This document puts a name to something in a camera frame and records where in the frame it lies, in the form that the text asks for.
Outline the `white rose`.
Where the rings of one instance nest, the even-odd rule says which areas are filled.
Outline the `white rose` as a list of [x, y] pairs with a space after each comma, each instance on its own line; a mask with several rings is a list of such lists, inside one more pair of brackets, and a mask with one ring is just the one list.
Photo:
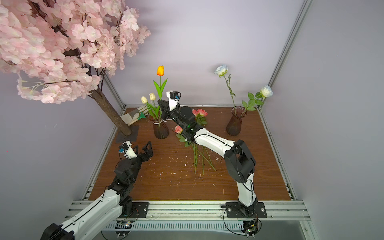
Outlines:
[[229, 68], [226, 66], [226, 65], [221, 65], [221, 66], [218, 66], [215, 70], [215, 74], [219, 77], [219, 78], [224, 78], [225, 82], [226, 82], [226, 86], [229, 90], [229, 93], [230, 93], [230, 96], [231, 96], [231, 99], [232, 99], [232, 103], [233, 103], [233, 107], [235, 109], [235, 114], [237, 113], [237, 110], [236, 110], [236, 103], [235, 103], [235, 97], [236, 97], [236, 94], [233, 92], [232, 88], [231, 88], [231, 78], [232, 78], [232, 75], [228, 73], [229, 71]]
[[242, 101], [242, 107], [244, 108], [241, 113], [241, 117], [245, 116], [249, 111], [257, 111], [264, 104], [266, 98], [270, 98], [273, 95], [271, 87], [264, 86], [255, 94], [248, 93], [248, 101]]

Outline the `dark pink vase with ribbon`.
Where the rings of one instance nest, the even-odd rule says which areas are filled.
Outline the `dark pink vase with ribbon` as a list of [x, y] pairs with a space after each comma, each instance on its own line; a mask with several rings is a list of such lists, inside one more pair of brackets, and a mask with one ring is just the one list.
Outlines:
[[160, 118], [155, 119], [152, 116], [149, 116], [149, 120], [153, 123], [154, 135], [158, 139], [165, 139], [169, 135], [169, 128], [166, 123]]

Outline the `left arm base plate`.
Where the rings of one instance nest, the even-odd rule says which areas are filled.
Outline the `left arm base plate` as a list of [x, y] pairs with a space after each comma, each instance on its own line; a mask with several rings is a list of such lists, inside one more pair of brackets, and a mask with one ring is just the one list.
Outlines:
[[147, 217], [149, 202], [129, 202], [122, 208], [121, 218], [138, 218]]

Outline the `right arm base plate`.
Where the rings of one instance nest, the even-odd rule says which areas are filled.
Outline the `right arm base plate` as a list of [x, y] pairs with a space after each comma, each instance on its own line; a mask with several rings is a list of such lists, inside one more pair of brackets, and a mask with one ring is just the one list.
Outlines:
[[240, 202], [226, 202], [221, 208], [227, 211], [226, 215], [229, 219], [266, 219], [268, 217], [263, 202], [255, 202], [250, 207]]

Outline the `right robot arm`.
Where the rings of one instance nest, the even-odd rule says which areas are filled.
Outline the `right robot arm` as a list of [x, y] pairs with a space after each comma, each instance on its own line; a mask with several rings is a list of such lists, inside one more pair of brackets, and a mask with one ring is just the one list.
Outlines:
[[172, 120], [179, 127], [179, 133], [188, 144], [197, 144], [212, 150], [226, 163], [230, 177], [237, 182], [238, 210], [251, 217], [256, 213], [257, 195], [254, 188], [256, 161], [246, 143], [221, 138], [197, 123], [190, 107], [181, 107], [177, 100], [158, 100], [163, 120]]

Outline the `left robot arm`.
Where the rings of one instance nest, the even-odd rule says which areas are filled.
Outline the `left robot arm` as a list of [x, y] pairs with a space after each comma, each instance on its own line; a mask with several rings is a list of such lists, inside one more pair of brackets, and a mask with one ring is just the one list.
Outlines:
[[127, 141], [119, 152], [126, 157], [114, 169], [115, 178], [105, 191], [89, 206], [69, 220], [57, 225], [49, 225], [43, 232], [42, 240], [91, 240], [111, 221], [123, 215], [131, 217], [139, 212], [134, 209], [130, 192], [134, 188], [142, 164], [153, 155], [149, 141], [139, 152], [139, 147], [131, 147]]

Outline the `orange yellow tulip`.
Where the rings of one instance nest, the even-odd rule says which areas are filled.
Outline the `orange yellow tulip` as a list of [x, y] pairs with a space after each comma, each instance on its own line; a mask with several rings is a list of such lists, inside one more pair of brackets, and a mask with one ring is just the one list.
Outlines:
[[164, 89], [168, 81], [168, 79], [165, 79], [164, 81], [162, 81], [162, 76], [164, 75], [164, 73], [165, 73], [164, 66], [159, 66], [157, 68], [157, 75], [159, 76], [159, 81], [158, 82], [153, 81], [160, 100], [162, 100]]

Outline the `dark pink glass vase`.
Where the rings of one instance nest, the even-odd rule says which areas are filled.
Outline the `dark pink glass vase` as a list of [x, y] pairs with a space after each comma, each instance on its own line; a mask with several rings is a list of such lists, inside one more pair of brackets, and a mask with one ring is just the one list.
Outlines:
[[243, 118], [247, 115], [246, 108], [235, 106], [231, 109], [231, 119], [227, 124], [226, 131], [231, 136], [237, 136], [242, 129]]

